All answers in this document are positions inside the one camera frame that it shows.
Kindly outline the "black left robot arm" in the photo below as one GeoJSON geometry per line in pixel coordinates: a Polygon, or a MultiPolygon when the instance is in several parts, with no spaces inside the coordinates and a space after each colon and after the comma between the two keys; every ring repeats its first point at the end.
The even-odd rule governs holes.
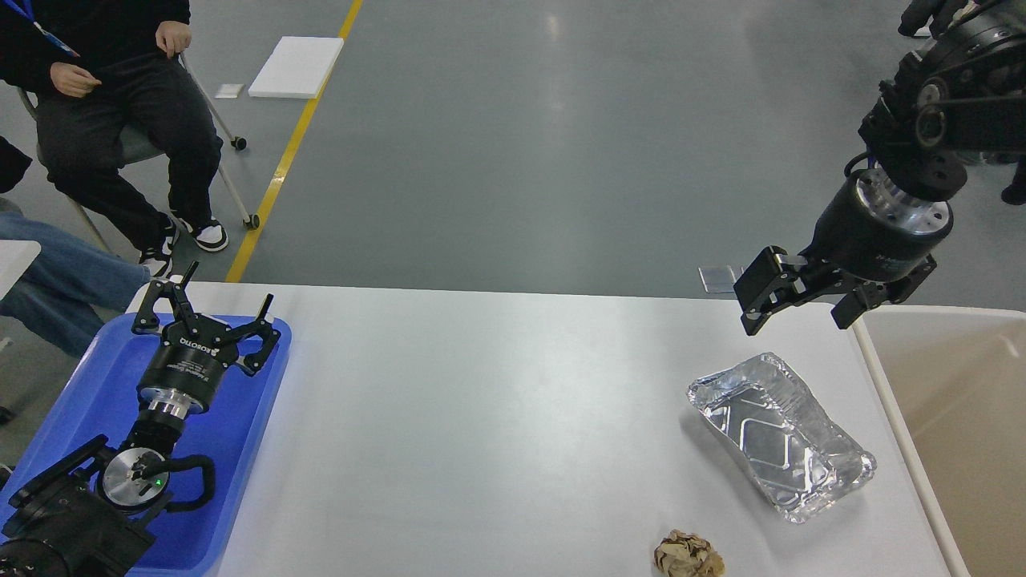
{"type": "Polygon", "coordinates": [[[2,490],[4,576],[202,576],[226,547],[287,364],[270,314],[189,278],[102,326],[2,490]]]}

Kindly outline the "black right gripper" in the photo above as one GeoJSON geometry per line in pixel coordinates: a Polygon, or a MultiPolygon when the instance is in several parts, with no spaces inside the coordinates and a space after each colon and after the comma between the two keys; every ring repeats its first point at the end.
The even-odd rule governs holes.
{"type": "Polygon", "coordinates": [[[842,293],[831,310],[839,329],[901,304],[937,269],[931,251],[953,224],[948,202],[917,200],[880,167],[858,169],[818,218],[802,255],[766,246],[734,282],[741,325],[754,336],[774,314],[835,293],[842,293]]]}

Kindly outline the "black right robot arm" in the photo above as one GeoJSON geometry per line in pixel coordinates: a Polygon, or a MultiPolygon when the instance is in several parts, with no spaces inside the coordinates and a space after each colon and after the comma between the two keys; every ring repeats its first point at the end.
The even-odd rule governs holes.
{"type": "Polygon", "coordinates": [[[924,25],[931,41],[880,84],[858,129],[866,149],[844,168],[810,244],[795,255],[767,246],[734,282],[749,336],[825,295],[839,296],[831,315],[840,329],[904,302],[937,267],[965,165],[1024,158],[1022,1],[914,2],[900,30],[924,25]]]}

